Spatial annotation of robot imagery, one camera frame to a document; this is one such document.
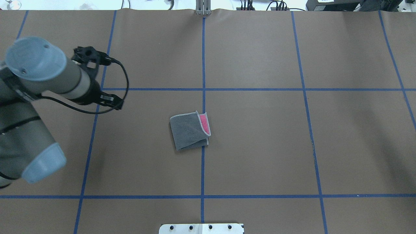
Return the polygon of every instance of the gray hinge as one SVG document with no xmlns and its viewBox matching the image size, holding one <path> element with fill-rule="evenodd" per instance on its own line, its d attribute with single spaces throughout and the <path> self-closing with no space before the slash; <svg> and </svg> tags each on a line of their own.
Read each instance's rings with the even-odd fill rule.
<svg viewBox="0 0 416 234">
<path fill-rule="evenodd" d="M 211 15 L 211 0 L 196 0 L 197 15 Z"/>
</svg>

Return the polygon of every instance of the white label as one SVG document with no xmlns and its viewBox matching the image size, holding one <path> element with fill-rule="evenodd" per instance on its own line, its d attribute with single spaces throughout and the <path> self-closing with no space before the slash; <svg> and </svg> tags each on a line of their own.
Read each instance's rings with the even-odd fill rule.
<svg viewBox="0 0 416 234">
<path fill-rule="evenodd" d="M 316 6 L 314 11 L 324 10 L 326 6 Z"/>
</svg>

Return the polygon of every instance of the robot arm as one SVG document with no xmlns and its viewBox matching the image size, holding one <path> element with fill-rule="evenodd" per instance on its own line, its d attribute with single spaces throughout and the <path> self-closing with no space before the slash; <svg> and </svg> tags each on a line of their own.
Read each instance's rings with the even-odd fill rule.
<svg viewBox="0 0 416 234">
<path fill-rule="evenodd" d="M 95 67 L 88 67 L 90 62 Z M 0 189 L 21 177 L 35 183 L 66 163 L 59 144 L 30 103 L 41 98 L 55 100 L 42 92 L 52 91 L 80 105 L 110 107 L 97 113 L 80 110 L 84 113 L 122 108 L 128 80 L 123 98 L 102 92 L 95 80 L 99 65 L 111 63 L 119 64 L 125 72 L 119 61 L 93 47 L 74 49 L 70 60 L 40 37 L 21 38 L 7 50 L 5 61 L 0 62 Z"/>
</svg>

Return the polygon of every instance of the black box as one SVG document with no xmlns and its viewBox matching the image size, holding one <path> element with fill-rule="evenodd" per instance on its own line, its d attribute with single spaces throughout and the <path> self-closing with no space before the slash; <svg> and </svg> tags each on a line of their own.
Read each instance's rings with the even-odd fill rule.
<svg viewBox="0 0 416 234">
<path fill-rule="evenodd" d="M 306 9 L 310 11 L 354 11 L 360 0 L 334 0 L 333 2 L 318 2 L 308 0 Z"/>
</svg>

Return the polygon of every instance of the washcloth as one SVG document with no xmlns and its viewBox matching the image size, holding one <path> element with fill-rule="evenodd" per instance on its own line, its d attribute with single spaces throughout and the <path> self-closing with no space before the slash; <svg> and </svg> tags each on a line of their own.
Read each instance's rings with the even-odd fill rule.
<svg viewBox="0 0 416 234">
<path fill-rule="evenodd" d="M 198 111 L 172 116 L 170 119 L 176 150 L 208 145 L 211 136 L 207 113 Z"/>
</svg>

